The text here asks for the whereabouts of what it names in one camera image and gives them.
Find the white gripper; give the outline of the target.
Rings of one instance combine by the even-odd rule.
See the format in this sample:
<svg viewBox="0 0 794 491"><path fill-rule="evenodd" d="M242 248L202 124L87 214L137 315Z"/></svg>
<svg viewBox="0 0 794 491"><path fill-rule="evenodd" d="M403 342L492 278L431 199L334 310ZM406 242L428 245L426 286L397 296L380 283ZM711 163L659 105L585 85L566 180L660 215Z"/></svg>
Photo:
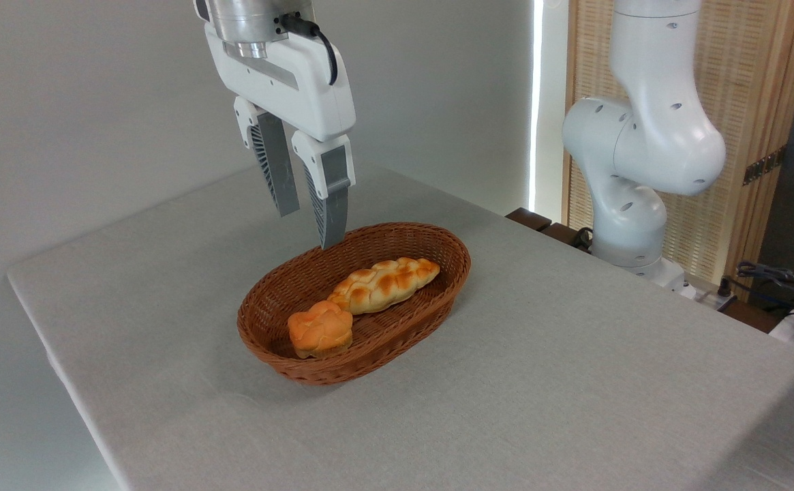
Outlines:
<svg viewBox="0 0 794 491"><path fill-rule="evenodd" d="M341 54L334 52L338 75L331 86L328 53L318 40L293 36L271 42L268 56L254 59L239 56L211 24L204 34L219 77L238 95L234 113L242 140L282 217L300 209L282 120L301 130L294 132L292 147L303 160L320 246L331 248L345 236L349 187L356 183L350 140L343 136L354 127L356 113Z"/></svg>

